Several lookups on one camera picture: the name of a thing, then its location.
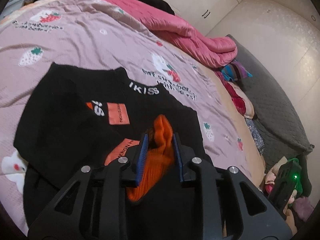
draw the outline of strawberry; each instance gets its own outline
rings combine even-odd
[[[243,142],[240,138],[238,138],[238,145],[239,145],[240,150],[243,151]]]
[[[33,48],[22,55],[19,61],[19,66],[32,65],[38,62],[42,58],[42,55],[43,55],[43,50],[40,47]]]
[[[40,22],[41,23],[47,23],[47,22],[52,22],[55,20],[59,20],[61,18],[61,15],[58,13],[52,13],[50,15],[48,15],[47,17],[43,18],[41,17]]]
[[[181,79],[180,79],[180,77],[178,76],[178,73],[177,73],[177,72],[173,72],[172,77],[173,77],[173,81],[174,81],[174,82],[180,82],[180,81],[181,81]]]
[[[207,138],[213,142],[214,140],[214,135],[211,130],[211,127],[208,123],[203,123],[203,128],[204,128],[204,133],[206,134]]]

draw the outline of pink bedsheet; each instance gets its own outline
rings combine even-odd
[[[170,42],[210,68],[225,66],[237,55],[228,37],[207,38],[180,17],[168,14],[138,0],[105,0],[118,5],[158,37]]]

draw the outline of gray bed cover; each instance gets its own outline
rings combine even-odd
[[[254,123],[265,143],[263,157],[268,171],[283,156],[287,159],[309,154],[309,143],[303,125],[291,101],[268,70],[231,35],[237,47],[236,59],[253,77],[238,85],[254,106]]]

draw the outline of orange sock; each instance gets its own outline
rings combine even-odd
[[[174,163],[172,147],[172,128],[164,115],[154,121],[154,141],[157,148],[148,150],[142,181],[137,188],[127,188],[127,196],[131,201],[143,197]]]

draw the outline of black t-shirt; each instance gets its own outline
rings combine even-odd
[[[139,140],[159,114],[166,116],[182,144],[211,161],[203,149],[196,112],[161,84],[148,87],[132,81],[124,68],[86,70],[53,63],[27,103],[14,141],[29,162],[24,186],[28,225],[77,170],[102,166],[124,138]],[[176,169],[169,169],[139,204],[128,203],[131,235],[188,239],[193,194],[193,189],[180,187]],[[170,221],[175,226],[168,227]]]

